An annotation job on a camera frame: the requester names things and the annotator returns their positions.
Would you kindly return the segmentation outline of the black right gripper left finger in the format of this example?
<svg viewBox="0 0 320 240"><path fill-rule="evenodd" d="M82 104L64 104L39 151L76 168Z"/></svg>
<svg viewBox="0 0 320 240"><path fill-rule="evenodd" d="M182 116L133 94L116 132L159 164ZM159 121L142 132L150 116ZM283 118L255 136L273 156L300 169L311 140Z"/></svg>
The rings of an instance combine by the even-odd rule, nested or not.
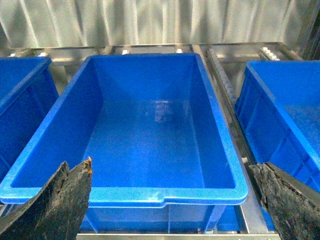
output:
<svg viewBox="0 0 320 240"><path fill-rule="evenodd" d="M74 168L66 161L41 190L0 219L2 240L75 240L89 207L91 157Z"/></svg>

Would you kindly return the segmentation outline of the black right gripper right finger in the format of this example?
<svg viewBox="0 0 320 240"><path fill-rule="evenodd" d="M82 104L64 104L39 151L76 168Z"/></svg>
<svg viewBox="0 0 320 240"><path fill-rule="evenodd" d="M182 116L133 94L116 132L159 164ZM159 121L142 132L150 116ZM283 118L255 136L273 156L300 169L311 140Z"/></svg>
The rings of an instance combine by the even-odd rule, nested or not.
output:
<svg viewBox="0 0 320 240"><path fill-rule="evenodd" d="M260 202L282 240L320 238L320 194L270 162L249 166Z"/></svg>

